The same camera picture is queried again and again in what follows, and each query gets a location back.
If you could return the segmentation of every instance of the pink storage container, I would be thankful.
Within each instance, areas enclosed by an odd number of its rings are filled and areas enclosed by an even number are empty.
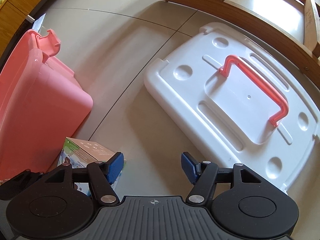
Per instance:
[[[93,105],[48,33],[27,31],[0,74],[0,180],[46,171]]]

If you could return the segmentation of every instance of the beige tiled floor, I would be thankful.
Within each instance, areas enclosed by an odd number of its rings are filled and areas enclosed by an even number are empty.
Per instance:
[[[302,10],[296,1],[278,0],[272,5],[273,11],[266,11],[263,0],[233,1],[261,13],[303,41]],[[92,112],[75,136],[122,151],[127,159],[116,188],[118,195],[186,197],[191,185],[180,167],[180,154],[189,151],[198,160],[204,158],[149,95],[143,74],[153,59],[166,57],[196,35],[202,25],[224,21],[159,0],[55,0],[46,13],[44,27],[54,29],[61,39],[58,58],[75,71],[76,79],[94,101]],[[320,106],[318,91],[294,65],[263,41],[231,26],[290,69]],[[289,191],[302,217],[293,234],[296,240],[320,239],[316,223],[320,204],[313,197],[319,194],[318,189],[313,190],[313,196],[308,194],[312,186],[319,186],[318,173],[314,172],[318,166],[319,157],[314,152]]]

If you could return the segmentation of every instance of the pink latch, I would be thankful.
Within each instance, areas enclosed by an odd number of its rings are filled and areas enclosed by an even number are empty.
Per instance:
[[[230,74],[232,64],[235,64],[238,68],[240,68],[240,70],[253,83],[255,83],[268,97],[270,97],[280,107],[280,111],[269,118],[271,124],[274,127],[277,127],[277,122],[289,113],[288,102],[269,82],[267,82],[263,77],[261,77],[243,59],[236,55],[227,56],[224,62],[224,66],[219,69],[219,72],[227,78]]]
[[[39,49],[42,50],[43,58],[42,62],[45,63],[49,57],[53,57],[60,51],[61,41],[55,34],[55,32],[50,29],[47,30],[49,33],[47,36],[41,37],[36,35],[36,42]]]

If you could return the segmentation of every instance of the silver screw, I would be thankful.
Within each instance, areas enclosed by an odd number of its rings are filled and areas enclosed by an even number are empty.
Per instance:
[[[204,197],[200,195],[192,195],[189,197],[189,200],[193,203],[201,203],[202,201],[204,201]]]
[[[104,203],[113,203],[117,198],[113,195],[105,195],[101,197],[101,201]]]

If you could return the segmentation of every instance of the circular indentation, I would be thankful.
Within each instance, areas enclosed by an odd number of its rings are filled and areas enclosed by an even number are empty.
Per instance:
[[[105,195],[101,197],[101,201],[104,203],[113,203],[117,198],[113,195]]]
[[[282,162],[278,157],[271,158],[266,167],[267,176],[270,179],[276,179],[282,170]]]
[[[309,120],[307,115],[303,112],[298,115],[298,125],[303,131],[308,130]]]
[[[189,197],[189,200],[193,203],[201,203],[202,201],[204,201],[204,197],[200,195],[192,195]]]
[[[62,213],[67,207],[67,202],[56,196],[44,196],[33,200],[29,209],[38,217],[53,217]]]
[[[239,209],[248,216],[264,218],[276,211],[276,205],[268,198],[252,196],[240,200]]]
[[[174,77],[178,80],[186,80],[192,75],[192,68],[188,65],[181,65],[177,67],[174,72]]]
[[[212,44],[219,49],[224,49],[229,46],[229,42],[225,38],[222,38],[222,37],[215,38],[212,41]]]

